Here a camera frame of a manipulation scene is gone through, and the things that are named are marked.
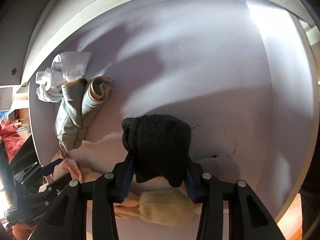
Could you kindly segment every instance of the laundry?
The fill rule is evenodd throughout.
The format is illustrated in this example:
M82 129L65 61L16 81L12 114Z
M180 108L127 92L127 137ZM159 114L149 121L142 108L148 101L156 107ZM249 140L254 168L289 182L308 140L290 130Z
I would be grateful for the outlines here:
M18 121L7 121L0 126L0 140L4 141L9 163L24 144L24 140L17 132L20 125Z
M62 72L66 81L77 80L84 76L91 55L91 52L62 52L55 56L51 68Z
M140 196L140 218L144 221L176 227L189 223L201 204L177 189L143 192Z
M72 179L78 180L80 183L83 182L82 175L79 169L80 163L72 158L65 158L61 163L55 166L53 171L53 180L61 178L63 175L70 173Z
M134 158L138 183L165 177L172 187L179 187L191 162L190 126L170 115L145 115L122 121L122 142Z
M44 102L57 103L63 99L61 85L66 82L62 72L47 68L45 71L39 71L36 74L36 94L39 100Z
M129 192L123 203L114 203L116 218L132 219L141 215L139 211L139 197Z
M82 144L87 127L106 101L111 78L80 78L62 85L63 100L54 123L59 144L65 150L77 149Z
M210 173L221 181L236 183L241 179L239 166L229 155L218 153L212 158L195 162L201 165L204 172Z
M90 52L62 52L52 61L51 68L36 73L36 94L39 100L57 103L63 99L61 86L64 82L73 81L85 73L90 61Z

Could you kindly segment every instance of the metal pin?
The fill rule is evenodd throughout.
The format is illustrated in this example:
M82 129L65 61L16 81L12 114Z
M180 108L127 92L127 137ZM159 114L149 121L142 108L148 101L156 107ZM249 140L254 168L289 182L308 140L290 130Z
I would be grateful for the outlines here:
M72 180L69 182L70 187L75 187L78 185L78 181L77 180Z
M207 172L205 172L205 173L203 173L202 174L202 178L204 178L204 179L211 179L211 174L210 173L207 173Z
M106 179L112 179L113 178L113 173L112 172L108 172L108 173L106 173L105 175L104 175L104 177L106 178Z
M247 183L243 180L239 180L238 185L239 185L239 187L245 187L245 186L247 186Z

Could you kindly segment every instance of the white cloth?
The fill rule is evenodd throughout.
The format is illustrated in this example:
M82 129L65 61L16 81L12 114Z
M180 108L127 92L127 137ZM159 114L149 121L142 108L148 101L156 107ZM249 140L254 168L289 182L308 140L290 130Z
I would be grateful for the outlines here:
M61 85L66 82L62 72L47 68L36 74L36 84L40 86L36 90L39 100L57 103L63 99Z
M88 66L91 52L68 51L55 56L51 68L36 74L36 90L39 100L57 103L63 99L61 85L81 78Z
M82 78L91 58L91 52L67 51L55 56L51 68L63 73L67 81Z

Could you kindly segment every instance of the gray fabric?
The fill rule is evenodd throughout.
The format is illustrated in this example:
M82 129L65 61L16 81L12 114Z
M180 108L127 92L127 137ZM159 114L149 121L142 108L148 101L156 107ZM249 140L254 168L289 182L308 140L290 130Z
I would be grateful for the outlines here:
M67 82L62 86L63 100L60 104L54 131L59 143L67 151L77 149L82 144L87 127L91 123L111 88L106 84L108 77L96 77L92 80L80 78L75 82ZM101 97L95 100L90 91Z
M240 180L240 169L232 157L218 153L212 158L194 161L199 163L204 172L224 182L236 183Z

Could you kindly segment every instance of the blue object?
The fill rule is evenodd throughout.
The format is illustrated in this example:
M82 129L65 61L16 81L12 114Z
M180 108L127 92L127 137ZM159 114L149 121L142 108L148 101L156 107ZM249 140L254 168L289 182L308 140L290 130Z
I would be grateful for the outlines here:
M5 110L0 111L0 121L2 121L4 118L6 118L9 114L11 114L14 110Z

